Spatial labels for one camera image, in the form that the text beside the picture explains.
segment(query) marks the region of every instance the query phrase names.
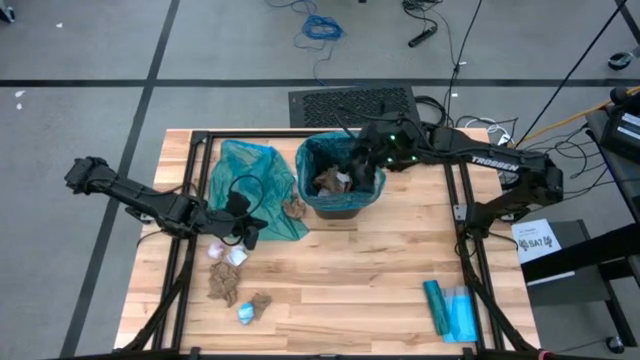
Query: wooden tabletop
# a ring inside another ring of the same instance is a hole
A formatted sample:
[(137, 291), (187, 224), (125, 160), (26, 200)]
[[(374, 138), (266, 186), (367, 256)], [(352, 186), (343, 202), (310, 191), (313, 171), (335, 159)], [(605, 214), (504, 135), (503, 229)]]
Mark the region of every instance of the wooden tabletop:
[[(154, 188), (182, 183), (191, 131), (167, 131)], [(484, 130), (464, 131), (488, 140)], [(210, 169), (223, 140), (214, 144)], [(275, 147), (295, 173), (295, 153), (303, 138), (240, 140)], [(195, 176), (200, 166), (197, 162)], [(495, 170), (470, 165), (469, 171), (477, 201), (501, 194)], [(454, 174), (464, 199), (457, 169)], [(460, 354), (462, 347), (474, 347), (442, 341), (422, 290), (425, 280), (438, 280), (442, 288), (464, 284), (453, 251), (456, 237), (442, 166), (387, 173), (383, 194), (354, 219), (323, 220), (307, 211), (304, 222), (311, 232), (300, 241), (258, 243), (241, 266), (238, 302), (232, 308), (207, 298), (214, 263), (207, 249), (218, 240), (199, 236), (182, 352), (199, 346), (203, 353), (404, 355)], [(145, 226), (143, 235), (157, 229)], [(510, 236), (505, 225), (496, 223), (492, 231)], [(169, 237), (156, 234), (138, 248), (116, 347), (131, 341), (158, 305), (169, 246)], [(485, 248), (497, 303), (524, 338), (539, 346), (514, 244), (488, 238)], [(258, 291), (269, 293), (273, 303), (260, 321), (243, 326), (236, 311)], [(492, 347), (486, 309), (480, 300), (478, 304), (484, 337)], [(166, 346), (174, 317), (175, 304), (168, 315)]]

